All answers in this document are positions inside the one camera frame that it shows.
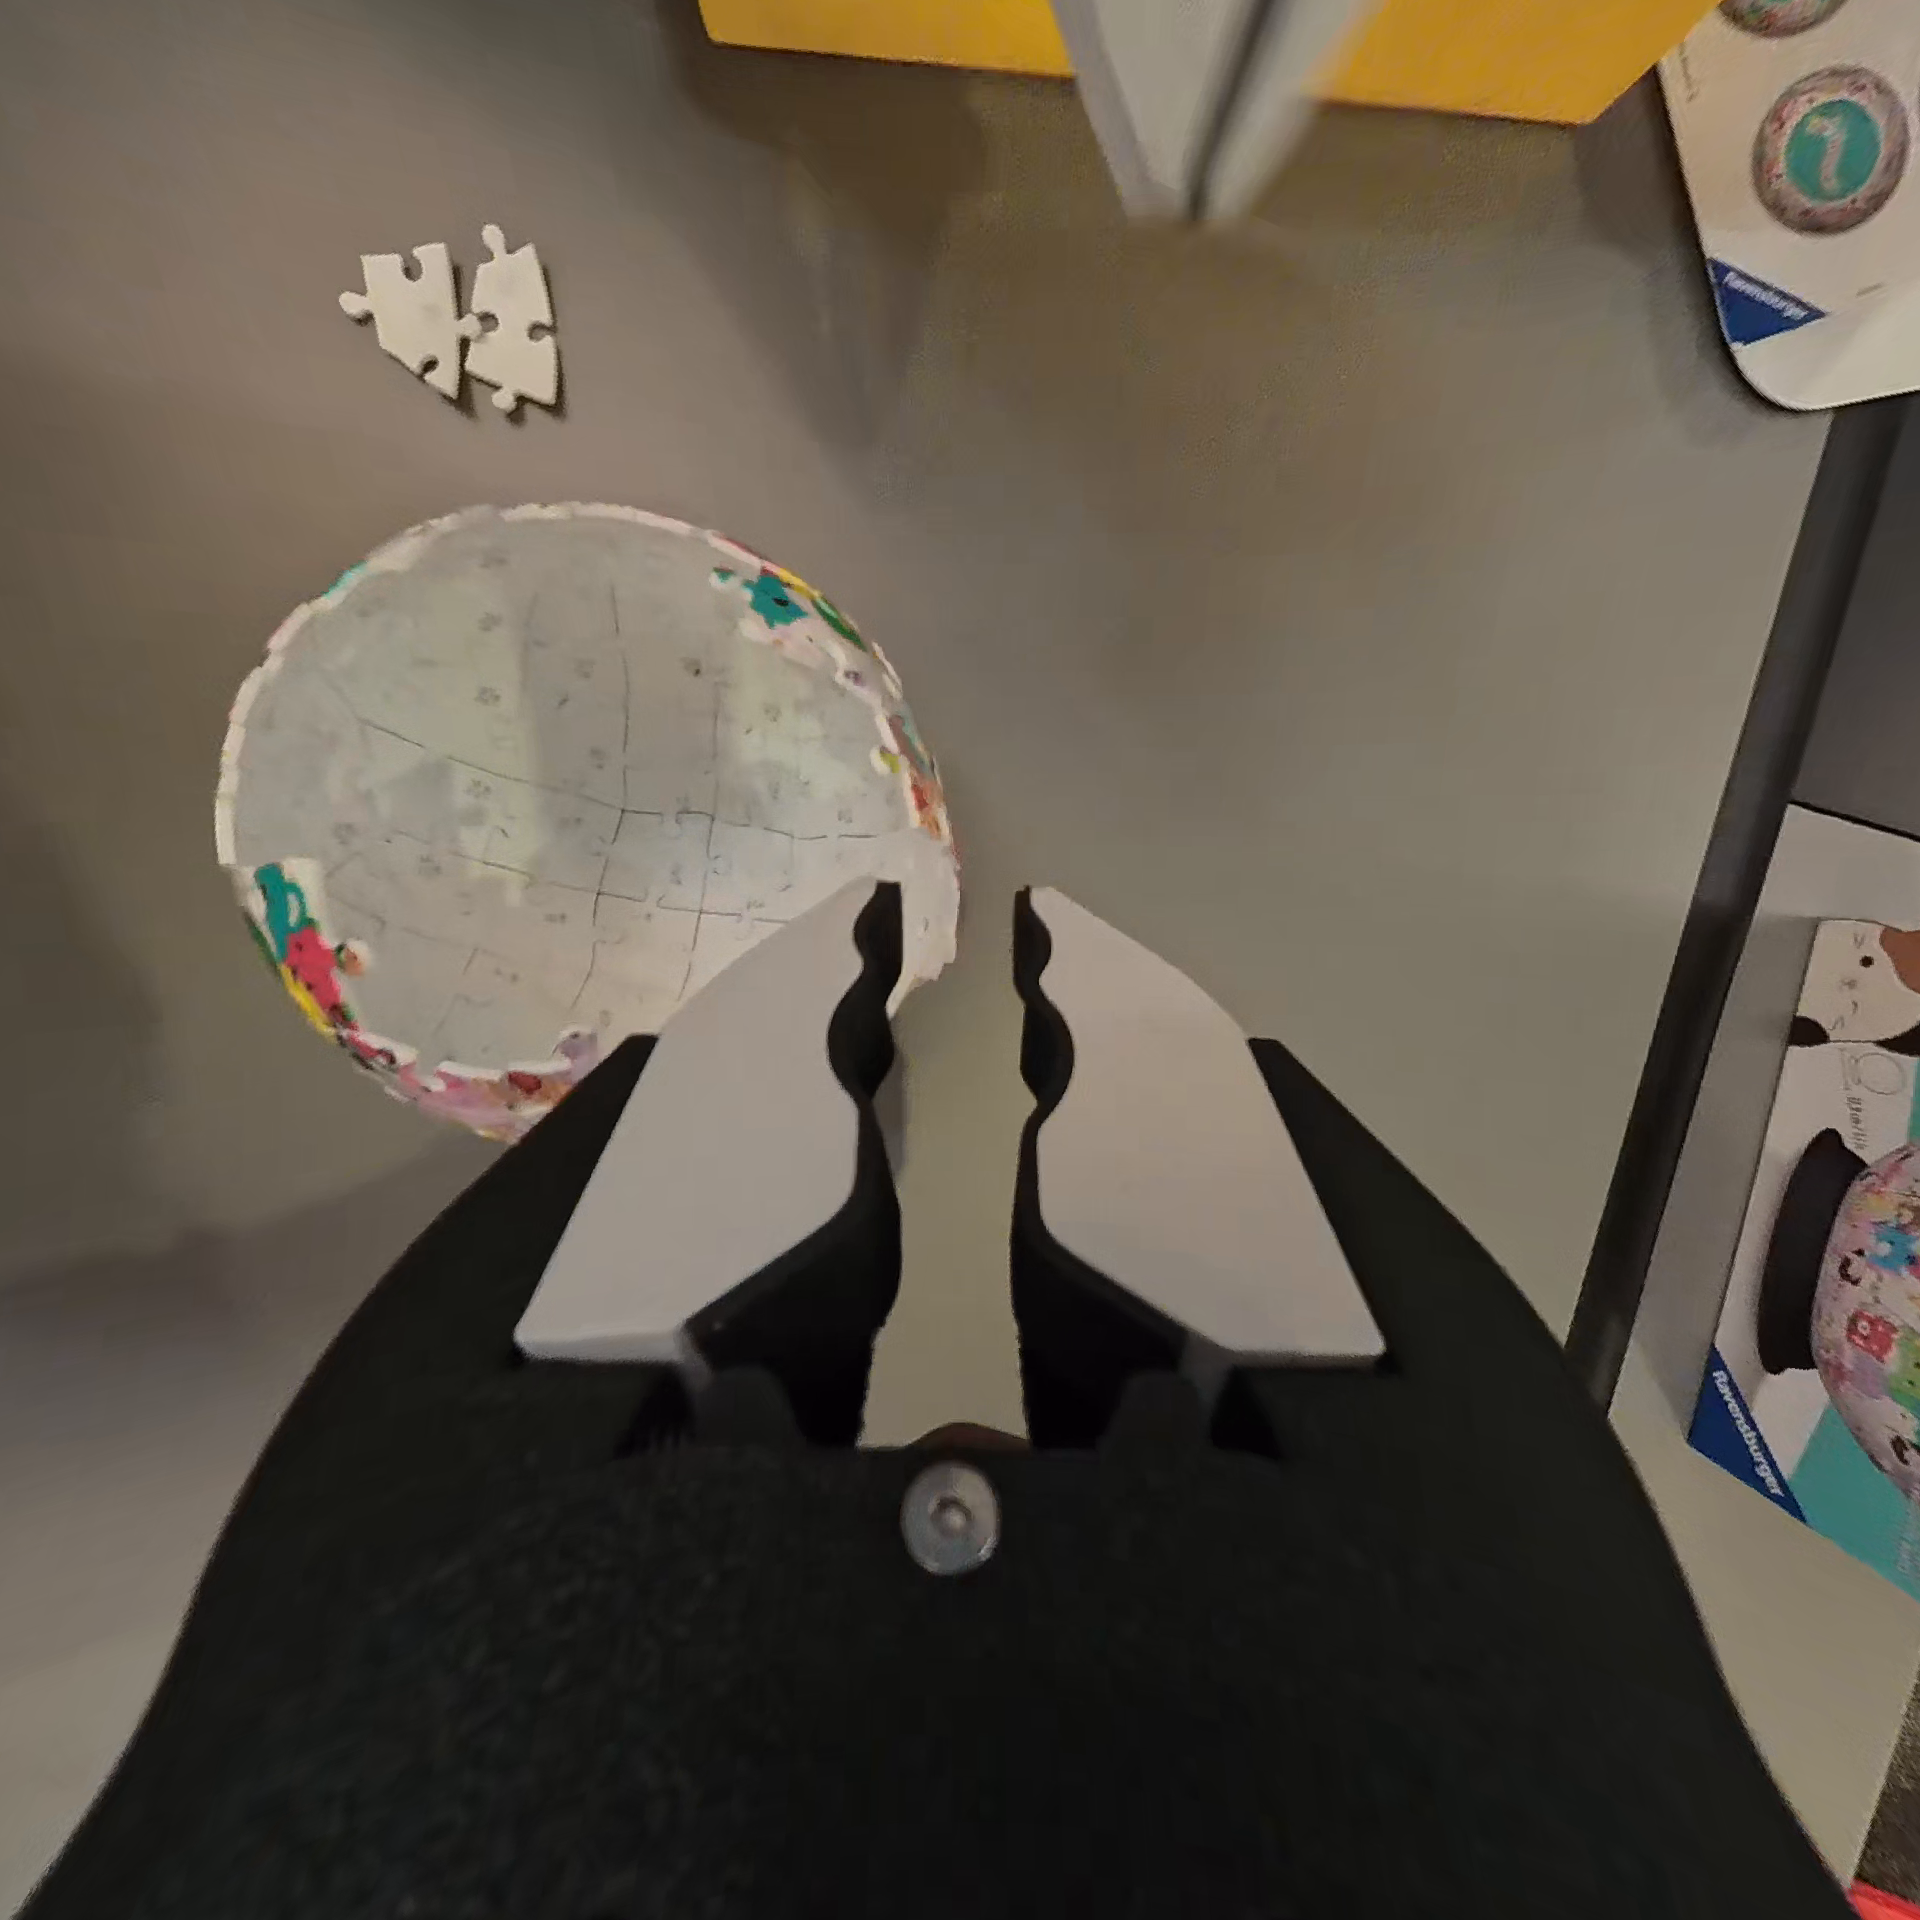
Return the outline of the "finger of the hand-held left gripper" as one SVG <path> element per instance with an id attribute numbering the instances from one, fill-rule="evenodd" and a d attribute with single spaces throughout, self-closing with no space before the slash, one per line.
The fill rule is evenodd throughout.
<path id="1" fill-rule="evenodd" d="M 1098 147 L 1132 217 L 1198 217 L 1263 3 L 1058 3 Z"/>
<path id="2" fill-rule="evenodd" d="M 1244 3 L 1201 131 L 1201 225 L 1250 217 L 1385 3 Z"/>

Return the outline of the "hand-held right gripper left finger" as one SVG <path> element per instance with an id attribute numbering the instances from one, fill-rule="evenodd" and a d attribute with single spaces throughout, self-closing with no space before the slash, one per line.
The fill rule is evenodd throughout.
<path id="1" fill-rule="evenodd" d="M 709 1369 L 721 1309 L 894 1182 L 898 885 L 840 885 L 665 1026 L 517 1322 L 517 1354 Z"/>

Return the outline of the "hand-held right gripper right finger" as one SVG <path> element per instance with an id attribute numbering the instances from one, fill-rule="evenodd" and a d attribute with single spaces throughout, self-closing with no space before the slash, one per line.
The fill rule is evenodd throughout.
<path id="1" fill-rule="evenodd" d="M 1386 1337 L 1250 1030 L 1053 885 L 1013 908 L 1022 1359 L 1074 1387 L 1369 1369 Z"/>

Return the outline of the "colourful puzzle ball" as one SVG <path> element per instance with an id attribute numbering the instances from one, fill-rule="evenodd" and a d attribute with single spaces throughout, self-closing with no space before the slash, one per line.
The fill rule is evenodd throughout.
<path id="1" fill-rule="evenodd" d="M 876 639 L 617 504 L 449 514 L 289 614 L 226 714 L 214 854 L 321 1039 L 495 1144 L 849 880 L 902 894 L 889 1008 L 963 927 Z"/>

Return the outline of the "puzzle box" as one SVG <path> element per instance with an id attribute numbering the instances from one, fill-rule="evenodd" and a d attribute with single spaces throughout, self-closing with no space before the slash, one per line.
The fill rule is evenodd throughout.
<path id="1" fill-rule="evenodd" d="M 1690 1445 L 1917 1596 L 1917 837 L 1790 808 L 1744 958 L 1769 1102 Z"/>

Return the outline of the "yellow plastic bin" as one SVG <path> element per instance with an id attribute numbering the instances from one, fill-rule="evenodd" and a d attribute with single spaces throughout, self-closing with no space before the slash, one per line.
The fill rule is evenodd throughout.
<path id="1" fill-rule="evenodd" d="M 1337 3 L 1310 98 L 1579 128 L 1680 46 L 1713 3 Z M 1072 79 L 1058 3 L 697 3 L 713 43 L 757 54 Z"/>

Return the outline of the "sheet with round pictures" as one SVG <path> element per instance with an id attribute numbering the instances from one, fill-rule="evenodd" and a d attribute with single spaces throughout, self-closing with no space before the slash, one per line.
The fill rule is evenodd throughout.
<path id="1" fill-rule="evenodd" d="M 1660 59 L 1716 323 L 1790 412 L 1917 391 L 1917 3 L 1716 3 Z"/>

